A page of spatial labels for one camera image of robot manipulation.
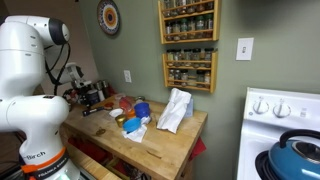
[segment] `green wall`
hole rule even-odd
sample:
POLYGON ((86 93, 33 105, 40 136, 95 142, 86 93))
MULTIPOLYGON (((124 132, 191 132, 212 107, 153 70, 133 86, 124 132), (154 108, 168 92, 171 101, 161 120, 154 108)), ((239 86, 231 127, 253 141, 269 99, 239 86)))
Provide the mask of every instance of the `green wall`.
POLYGON ((319 0, 223 0, 218 42, 170 46, 160 44, 157 0, 114 1, 121 14, 114 37, 97 23, 99 0, 80 5, 99 76, 118 92, 167 103, 161 54, 170 47, 219 49, 216 91, 190 91, 195 109, 209 113, 195 179, 235 177, 247 87, 320 93, 319 0), (237 40, 246 37, 255 38, 252 61, 235 61, 237 40), (124 82, 123 70, 133 83, 124 82))

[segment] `wall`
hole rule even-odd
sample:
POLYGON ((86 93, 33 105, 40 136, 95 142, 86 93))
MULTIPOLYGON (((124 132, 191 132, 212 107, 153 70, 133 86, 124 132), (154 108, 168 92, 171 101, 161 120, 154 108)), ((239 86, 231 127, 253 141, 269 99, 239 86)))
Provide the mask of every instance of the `wall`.
POLYGON ((157 0, 114 0, 121 15, 120 32, 104 34, 97 23, 99 0, 80 1, 100 78, 118 92, 144 95, 167 103, 161 53, 166 48, 218 47, 217 89, 190 91, 195 108, 209 113, 202 133, 207 151, 196 158, 195 179, 232 179, 246 88, 320 93, 320 1, 223 0, 218 42, 160 44, 157 0), (237 39, 254 37, 252 61, 235 61, 237 39), (125 83, 123 70, 133 83, 125 83))
MULTIPOLYGON (((84 79, 93 82, 98 80, 98 73, 91 47, 89 44, 88 36, 84 23, 81 18, 79 3, 74 0, 28 0, 21 3, 19 0, 4 0, 10 15, 33 15, 44 16, 60 19, 69 28, 71 45, 71 55, 69 62, 75 62, 82 68, 84 79)), ((46 58, 49 67, 58 57, 61 46, 54 46, 46 51, 46 58)), ((67 58, 67 46, 64 48, 63 54, 55 69, 60 69, 67 58)), ((46 76, 42 82, 42 87, 47 94, 53 94, 54 86, 52 85, 49 76, 46 76)), ((58 95, 63 95, 63 92, 71 88, 71 84, 58 87, 58 95)))

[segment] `decorative plate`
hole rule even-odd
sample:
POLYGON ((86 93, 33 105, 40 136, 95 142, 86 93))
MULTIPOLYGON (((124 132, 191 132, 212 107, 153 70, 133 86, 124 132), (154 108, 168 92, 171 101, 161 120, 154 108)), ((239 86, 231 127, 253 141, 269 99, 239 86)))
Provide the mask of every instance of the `decorative plate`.
POLYGON ((120 14, 117 5, 112 0, 101 0, 97 11, 101 29, 109 35, 115 35, 120 28, 120 14))

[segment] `stove knob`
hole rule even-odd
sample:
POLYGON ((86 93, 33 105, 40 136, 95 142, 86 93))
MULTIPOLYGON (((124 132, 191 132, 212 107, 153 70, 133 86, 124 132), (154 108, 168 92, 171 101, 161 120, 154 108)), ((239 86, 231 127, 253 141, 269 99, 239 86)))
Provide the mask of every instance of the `stove knob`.
POLYGON ((263 114, 266 113, 269 110, 269 104, 265 101, 259 101, 253 105, 253 110, 257 114, 263 114))
POLYGON ((290 115, 291 109, 290 107, 285 104, 285 103, 280 103, 279 105, 276 105, 273 108, 273 113, 276 115, 278 118, 284 118, 290 115))

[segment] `light switch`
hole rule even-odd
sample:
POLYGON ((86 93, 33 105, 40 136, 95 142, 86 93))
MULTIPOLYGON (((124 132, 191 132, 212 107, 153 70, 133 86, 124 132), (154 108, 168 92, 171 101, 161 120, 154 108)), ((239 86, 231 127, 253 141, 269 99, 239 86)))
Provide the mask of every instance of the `light switch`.
POLYGON ((251 60, 254 38, 239 38, 236 60, 251 60))

